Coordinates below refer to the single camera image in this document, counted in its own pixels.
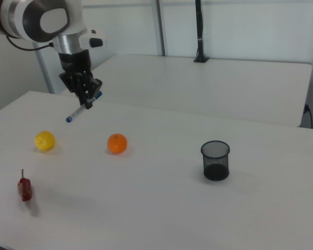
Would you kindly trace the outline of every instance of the marker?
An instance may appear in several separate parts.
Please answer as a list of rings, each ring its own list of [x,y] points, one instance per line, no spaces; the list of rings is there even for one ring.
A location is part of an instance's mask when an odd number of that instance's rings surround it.
[[[91,102],[93,103],[95,100],[97,100],[102,95],[102,92],[100,91],[96,97],[93,97],[91,99]],[[72,122],[82,111],[86,109],[85,104],[82,104],[77,110],[75,110],[69,117],[66,118],[67,123]]]

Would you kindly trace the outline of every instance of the yellow lemon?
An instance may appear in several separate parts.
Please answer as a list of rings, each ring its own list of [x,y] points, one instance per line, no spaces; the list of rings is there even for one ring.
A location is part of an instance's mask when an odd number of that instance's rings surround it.
[[[41,150],[48,150],[54,147],[56,139],[51,132],[42,131],[35,137],[35,145]]]

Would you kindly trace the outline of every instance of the power cord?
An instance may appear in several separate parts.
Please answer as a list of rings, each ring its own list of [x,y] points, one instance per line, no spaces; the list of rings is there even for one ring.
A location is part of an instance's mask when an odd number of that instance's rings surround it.
[[[311,118],[311,129],[312,129],[312,128],[313,128],[312,112],[311,112],[311,110],[309,109],[309,105],[308,105],[308,104],[305,104],[303,115],[306,114],[307,112],[309,112],[309,116],[310,116],[310,118]]]
[[[12,44],[12,46],[14,46],[15,48],[18,48],[22,51],[39,51],[40,49],[53,47],[53,43],[49,43],[48,45],[43,46],[43,47],[39,47],[39,48],[22,48],[22,47],[17,46],[15,43],[13,43],[12,40],[9,38],[9,36],[6,36],[6,38]]]

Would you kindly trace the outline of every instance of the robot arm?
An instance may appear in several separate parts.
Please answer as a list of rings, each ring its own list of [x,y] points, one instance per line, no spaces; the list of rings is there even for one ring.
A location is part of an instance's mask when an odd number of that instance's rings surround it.
[[[81,0],[0,0],[0,33],[11,38],[49,42],[64,69],[60,78],[80,104],[92,107],[102,85],[91,73],[89,49],[104,46],[104,34],[88,30]]]

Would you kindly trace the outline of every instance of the white wall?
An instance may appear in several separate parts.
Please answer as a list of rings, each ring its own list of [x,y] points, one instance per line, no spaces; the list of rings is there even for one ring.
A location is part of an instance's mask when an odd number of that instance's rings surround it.
[[[107,47],[90,50],[93,67],[115,54],[157,55],[157,40],[150,0],[96,1],[83,0],[83,17],[89,28],[103,30],[107,35]],[[58,54],[43,51],[42,56],[53,84],[54,92],[66,87],[59,78],[63,72]]]
[[[304,62],[313,65],[313,1],[307,3],[261,0],[204,2],[204,49],[212,58]],[[197,31],[194,1],[164,0],[166,53],[196,56]],[[313,113],[313,72],[308,92]],[[304,124],[309,126],[308,117]]]
[[[33,48],[30,42],[16,43]],[[14,48],[0,35],[0,109],[31,90],[48,92],[35,52]]]

